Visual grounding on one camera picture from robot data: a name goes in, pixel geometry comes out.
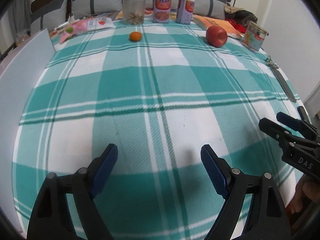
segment orange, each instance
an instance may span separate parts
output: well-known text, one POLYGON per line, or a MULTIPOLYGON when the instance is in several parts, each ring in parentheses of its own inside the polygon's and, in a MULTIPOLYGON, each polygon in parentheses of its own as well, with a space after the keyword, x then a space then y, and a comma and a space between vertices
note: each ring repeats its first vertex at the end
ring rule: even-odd
POLYGON ((142 34, 140 32, 132 32, 130 33, 129 40, 130 41, 140 41, 142 38, 142 34))

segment food can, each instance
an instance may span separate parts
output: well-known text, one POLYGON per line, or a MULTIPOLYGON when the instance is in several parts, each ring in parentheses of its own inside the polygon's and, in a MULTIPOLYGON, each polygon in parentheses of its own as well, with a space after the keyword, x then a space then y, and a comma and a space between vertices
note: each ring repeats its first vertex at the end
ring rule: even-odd
POLYGON ((179 0, 176 23, 189 25, 192 19, 195 0, 179 0))
POLYGON ((171 0, 155 0, 153 8, 154 23, 169 23, 171 0))
POLYGON ((265 37, 268 35, 269 33, 266 30, 250 21, 241 42, 248 48, 259 51, 265 37))

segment blue gripper pad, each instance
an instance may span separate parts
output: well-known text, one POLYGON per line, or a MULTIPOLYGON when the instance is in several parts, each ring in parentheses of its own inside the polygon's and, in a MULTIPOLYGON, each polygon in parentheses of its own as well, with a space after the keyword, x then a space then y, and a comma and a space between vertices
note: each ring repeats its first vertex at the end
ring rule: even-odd
POLYGON ((92 198, 95 198, 98 194, 100 194, 103 191, 103 188, 109 179, 109 176, 113 167, 116 164, 117 159, 118 147, 114 145, 107 157, 102 162, 95 176, 93 177, 92 188, 89 192, 92 198))
POLYGON ((224 199, 227 199, 229 192, 227 191, 227 178, 223 175, 217 163, 212 158, 205 146, 201 148, 201 161, 209 175, 209 178, 213 184, 214 189, 218 195, 221 195, 224 199))
POLYGON ((277 120, 278 120, 278 122, 291 128, 292 130, 295 130, 295 131, 300 130, 300 126, 301 126, 300 120, 294 119, 293 117, 291 117, 285 113, 279 112, 277 114, 277 120))

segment red apple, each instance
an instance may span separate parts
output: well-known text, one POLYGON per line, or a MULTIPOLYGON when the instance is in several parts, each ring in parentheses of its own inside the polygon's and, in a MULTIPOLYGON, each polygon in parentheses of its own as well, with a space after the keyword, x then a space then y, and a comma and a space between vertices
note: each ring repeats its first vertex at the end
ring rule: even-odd
POLYGON ((213 25, 207 29, 205 37, 211 46, 219 48, 226 44, 228 34, 224 28, 213 25))

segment book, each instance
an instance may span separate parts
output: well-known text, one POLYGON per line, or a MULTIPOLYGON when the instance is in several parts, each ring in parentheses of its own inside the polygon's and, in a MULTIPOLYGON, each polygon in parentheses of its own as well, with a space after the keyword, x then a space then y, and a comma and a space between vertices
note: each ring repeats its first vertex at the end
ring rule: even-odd
POLYGON ((207 30, 210 26, 217 25, 222 28, 224 28, 228 34, 229 37, 235 38, 235 39, 242 39, 242 36, 240 35, 240 32, 237 31, 229 22, 209 18, 206 16, 200 16, 200 15, 193 15, 193 22, 196 23, 200 28, 203 30, 207 30))

